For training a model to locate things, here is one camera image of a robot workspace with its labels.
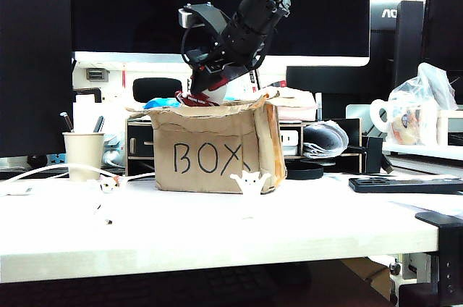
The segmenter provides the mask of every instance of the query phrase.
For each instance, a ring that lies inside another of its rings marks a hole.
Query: desk organizer
[[[463,146],[449,146],[449,119],[463,119],[463,110],[441,110],[437,120],[437,146],[405,146],[385,142],[383,150],[392,153],[463,160]]]

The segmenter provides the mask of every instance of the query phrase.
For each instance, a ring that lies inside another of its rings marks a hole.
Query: robotic arm
[[[179,24],[185,28],[181,54],[192,68],[190,93],[176,93],[188,106],[216,106],[223,96],[219,88],[262,64],[277,23],[289,16],[290,0],[242,0],[232,18],[211,3],[179,9]],[[185,52],[192,28],[204,27],[211,45]]]

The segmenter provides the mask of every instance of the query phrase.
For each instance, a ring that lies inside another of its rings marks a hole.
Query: cardboard
[[[256,102],[146,112],[154,134],[156,183],[161,190],[241,193],[230,174],[270,173],[263,193],[286,177],[276,107]]]
[[[371,261],[369,258],[346,258],[341,261],[357,276],[369,283],[384,298],[389,300],[391,296],[391,278],[388,267]]]

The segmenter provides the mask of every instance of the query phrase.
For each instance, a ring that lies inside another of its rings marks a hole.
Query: black chair backrest
[[[146,103],[153,98],[172,98],[175,92],[182,89],[182,82],[170,77],[142,77],[133,82],[133,98],[137,102]]]

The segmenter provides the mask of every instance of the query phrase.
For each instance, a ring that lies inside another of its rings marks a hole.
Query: white cup
[[[71,133],[65,132],[66,160],[68,164],[85,164],[101,168],[103,156],[104,133]],[[97,180],[100,173],[78,167],[69,168],[69,178],[73,182],[89,179]]]

